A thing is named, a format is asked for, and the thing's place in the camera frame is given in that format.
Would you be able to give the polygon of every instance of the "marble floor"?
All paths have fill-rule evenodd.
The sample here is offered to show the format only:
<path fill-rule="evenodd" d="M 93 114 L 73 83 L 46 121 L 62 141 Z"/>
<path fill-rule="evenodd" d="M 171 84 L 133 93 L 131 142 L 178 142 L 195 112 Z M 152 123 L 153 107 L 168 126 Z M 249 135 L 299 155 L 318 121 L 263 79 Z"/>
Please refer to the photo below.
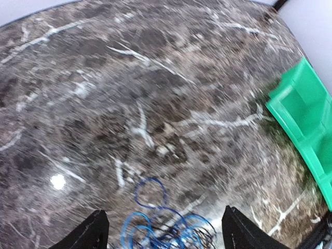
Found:
<path fill-rule="evenodd" d="M 48 248 L 95 209 L 117 247 L 147 176 L 295 248 L 327 207 L 264 102 L 302 56 L 243 0 L 85 0 L 0 28 L 0 248 Z"/>

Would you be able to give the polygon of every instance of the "green plastic object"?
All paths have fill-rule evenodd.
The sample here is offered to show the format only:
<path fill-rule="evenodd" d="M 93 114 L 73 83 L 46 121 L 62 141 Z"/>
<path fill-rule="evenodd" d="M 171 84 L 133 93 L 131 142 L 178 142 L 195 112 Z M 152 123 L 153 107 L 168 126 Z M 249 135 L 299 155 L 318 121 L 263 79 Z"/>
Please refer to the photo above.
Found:
<path fill-rule="evenodd" d="M 332 98 L 302 60 L 269 93 L 268 110 L 285 130 L 310 169 L 332 211 Z"/>

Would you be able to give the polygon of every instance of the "blue cable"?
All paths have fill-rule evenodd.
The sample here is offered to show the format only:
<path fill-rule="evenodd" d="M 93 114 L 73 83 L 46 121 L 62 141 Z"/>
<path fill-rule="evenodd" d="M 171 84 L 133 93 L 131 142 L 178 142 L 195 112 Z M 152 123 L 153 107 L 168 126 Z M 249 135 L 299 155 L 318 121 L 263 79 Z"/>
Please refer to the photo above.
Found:
<path fill-rule="evenodd" d="M 139 202 L 138 200 L 138 191 L 139 188 L 142 187 L 146 182 L 156 182 L 161 186 L 162 189 L 162 203 L 159 206 L 148 206 L 144 205 Z M 181 215 L 178 211 L 169 208 L 166 206 L 167 204 L 167 193 L 164 185 L 159 181 L 158 179 L 155 178 L 147 178 L 140 183 L 137 184 L 135 187 L 134 191 L 134 199 L 135 202 L 144 208 L 147 209 L 154 209 L 156 212 L 154 215 L 149 219 L 144 213 L 141 212 L 133 212 L 131 213 L 123 222 L 122 229 L 121 229 L 121 234 L 120 234 L 120 240 L 121 240 L 121 245 L 123 249 L 133 249 L 134 245 L 137 244 L 139 246 L 139 249 L 144 249 L 145 244 L 141 245 L 140 243 L 137 243 L 134 241 L 134 234 L 138 230 L 146 230 L 147 234 L 144 236 L 144 238 L 141 240 L 142 243 L 145 241 L 148 241 L 147 248 L 150 249 L 185 249 L 185 243 L 188 239 L 190 239 L 194 246 L 197 248 L 197 244 L 199 245 L 199 249 L 203 249 L 203 244 L 198 236 L 197 232 L 195 229 L 198 229 L 202 227 L 202 224 L 208 224 L 209 226 L 212 227 L 214 234 L 216 234 L 216 231 L 212 224 L 205 219 L 204 217 L 198 215 L 198 214 L 189 214 L 186 216 Z M 174 224 L 174 226 L 171 228 L 169 233 L 165 233 L 160 237 L 156 237 L 155 232 L 153 231 L 152 227 L 152 221 L 154 218 L 162 211 L 162 210 L 168 210 L 171 211 L 172 213 L 176 214 L 179 216 L 179 220 Z M 130 221 L 134 216 L 141 216 L 144 217 L 144 219 L 147 222 L 147 225 L 136 225 L 133 226 L 133 228 L 130 230 L 130 232 L 127 234 L 127 230 L 130 224 Z M 199 223 L 195 223 L 194 225 L 188 225 L 188 221 L 190 219 L 196 219 L 199 221 Z"/>

